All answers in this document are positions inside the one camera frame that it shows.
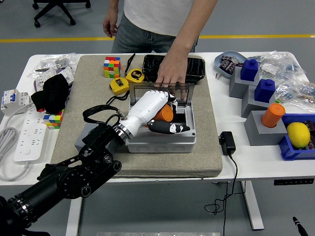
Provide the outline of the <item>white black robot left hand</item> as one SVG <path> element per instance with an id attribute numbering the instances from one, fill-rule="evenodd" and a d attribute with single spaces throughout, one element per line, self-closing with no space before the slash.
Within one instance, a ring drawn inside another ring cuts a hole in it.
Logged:
<path id="1" fill-rule="evenodd" d="M 189 131 L 188 126 L 155 119 L 168 102 L 176 103 L 176 97 L 165 91 L 147 91 L 130 109 L 126 119 L 120 121 L 119 127 L 126 133 L 128 139 L 135 137 L 138 129 L 144 125 L 148 125 L 150 131 L 161 134 Z"/>

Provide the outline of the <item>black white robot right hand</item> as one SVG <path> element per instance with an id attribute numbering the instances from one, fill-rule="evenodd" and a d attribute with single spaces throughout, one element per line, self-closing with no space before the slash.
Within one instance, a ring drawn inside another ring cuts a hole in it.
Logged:
<path id="1" fill-rule="evenodd" d="M 292 220 L 293 220 L 300 236 L 308 236 L 308 233 L 306 232 L 305 228 L 302 226 L 300 221 L 296 217 L 293 217 Z"/>

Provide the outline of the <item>person's left hand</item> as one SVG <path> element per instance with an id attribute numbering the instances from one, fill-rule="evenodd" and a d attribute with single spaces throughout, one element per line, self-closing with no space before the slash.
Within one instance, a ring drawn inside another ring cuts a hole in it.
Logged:
<path id="1" fill-rule="evenodd" d="M 156 82 L 159 85 L 185 84 L 188 65 L 187 52 L 169 51 L 159 66 Z"/>

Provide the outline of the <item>person's right hand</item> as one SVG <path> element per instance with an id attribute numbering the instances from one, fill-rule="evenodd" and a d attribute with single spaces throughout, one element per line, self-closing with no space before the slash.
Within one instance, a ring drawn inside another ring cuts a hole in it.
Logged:
<path id="1" fill-rule="evenodd" d="M 118 20 L 117 15 L 106 15 L 102 22 L 103 31 L 110 38 L 113 38 L 117 34 L 118 31 L 117 20 Z"/>

